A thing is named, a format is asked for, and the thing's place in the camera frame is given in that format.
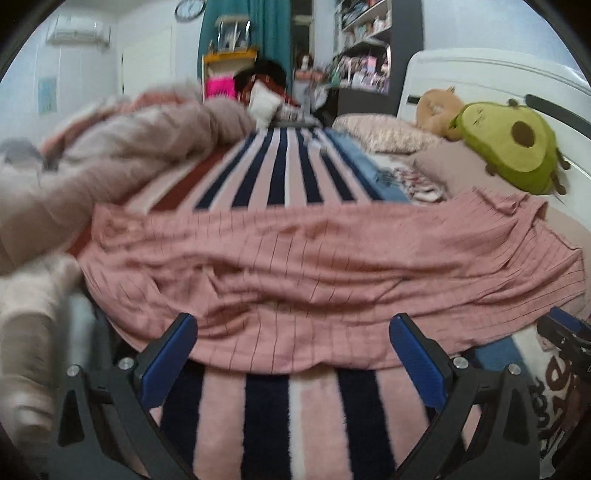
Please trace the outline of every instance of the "plush toy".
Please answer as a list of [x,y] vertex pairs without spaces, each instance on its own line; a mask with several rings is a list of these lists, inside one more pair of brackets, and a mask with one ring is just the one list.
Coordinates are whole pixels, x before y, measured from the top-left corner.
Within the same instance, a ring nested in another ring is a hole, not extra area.
[[486,161],[490,175],[498,173],[517,188],[541,195],[552,187],[564,195],[557,166],[568,170],[556,135],[536,111],[511,99],[508,106],[470,103],[452,122],[471,149]]
[[451,121],[464,108],[464,103],[456,96],[454,87],[447,90],[429,90],[418,101],[417,127],[448,140],[460,140],[462,135],[450,128]]

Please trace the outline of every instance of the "pink box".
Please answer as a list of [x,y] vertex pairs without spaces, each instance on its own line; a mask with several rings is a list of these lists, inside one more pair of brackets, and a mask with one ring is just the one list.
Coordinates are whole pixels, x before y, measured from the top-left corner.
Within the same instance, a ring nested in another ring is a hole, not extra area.
[[205,82],[205,98],[232,97],[236,98],[234,79],[232,77],[212,78]]

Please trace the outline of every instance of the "white wall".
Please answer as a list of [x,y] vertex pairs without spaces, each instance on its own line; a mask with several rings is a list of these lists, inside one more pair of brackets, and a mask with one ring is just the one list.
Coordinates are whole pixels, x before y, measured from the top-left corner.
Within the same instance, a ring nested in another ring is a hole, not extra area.
[[314,0],[314,62],[327,66],[335,50],[335,2]]
[[425,50],[499,48],[579,70],[560,37],[524,0],[423,0],[423,17]]
[[[59,47],[46,44],[48,22],[59,13],[88,14],[112,29],[112,47]],[[91,102],[117,91],[116,18],[94,10],[60,7],[41,24],[12,62],[0,82],[0,141],[28,137],[39,143],[61,121]],[[38,81],[57,78],[57,112],[38,113]]]
[[203,16],[189,23],[178,23],[174,17],[177,5],[177,0],[153,2],[120,17],[117,40],[118,58],[121,58],[126,45],[171,27],[175,44],[173,65],[176,79],[197,79],[199,35]]

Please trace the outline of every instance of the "plush toy foot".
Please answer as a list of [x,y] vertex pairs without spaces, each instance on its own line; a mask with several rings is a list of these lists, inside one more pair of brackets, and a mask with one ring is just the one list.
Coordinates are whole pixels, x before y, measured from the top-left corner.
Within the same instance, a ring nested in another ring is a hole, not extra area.
[[570,163],[565,159],[564,155],[558,148],[556,149],[556,153],[558,154],[558,163],[560,163],[560,166],[563,169],[568,170],[570,168]]
[[496,165],[493,165],[492,163],[487,163],[485,170],[491,177],[496,175]]
[[560,183],[560,180],[558,179],[558,175],[556,174],[555,171],[550,174],[550,178],[552,179],[552,183],[554,184],[554,188],[556,189],[558,194],[559,195],[566,195],[566,188],[564,185],[562,185]]

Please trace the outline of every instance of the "green plush toy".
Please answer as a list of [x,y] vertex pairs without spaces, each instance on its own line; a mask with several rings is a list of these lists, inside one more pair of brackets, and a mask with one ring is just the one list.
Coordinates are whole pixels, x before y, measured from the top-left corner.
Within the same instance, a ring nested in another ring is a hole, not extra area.
[[509,100],[509,105],[478,102],[466,105],[452,120],[464,142],[486,161],[486,171],[498,173],[517,188],[534,195],[554,187],[566,189],[556,174],[557,164],[568,170],[549,124],[531,108]]

